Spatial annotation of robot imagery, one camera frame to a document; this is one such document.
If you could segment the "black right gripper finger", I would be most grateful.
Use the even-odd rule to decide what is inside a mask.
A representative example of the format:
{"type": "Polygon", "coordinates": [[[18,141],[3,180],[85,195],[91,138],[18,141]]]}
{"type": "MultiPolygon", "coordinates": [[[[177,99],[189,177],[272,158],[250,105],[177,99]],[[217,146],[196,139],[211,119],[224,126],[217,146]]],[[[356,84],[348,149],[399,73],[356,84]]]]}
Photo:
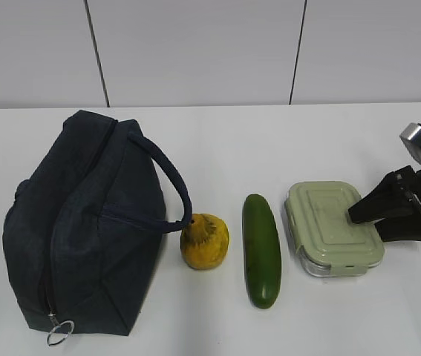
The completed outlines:
{"type": "Polygon", "coordinates": [[[352,223],[369,223],[376,220],[401,218],[421,225],[421,212],[410,201],[420,186],[417,172],[390,172],[363,199],[348,209],[352,223]]]}
{"type": "Polygon", "coordinates": [[[421,242],[421,220],[411,218],[383,219],[375,223],[383,242],[421,242]]]}

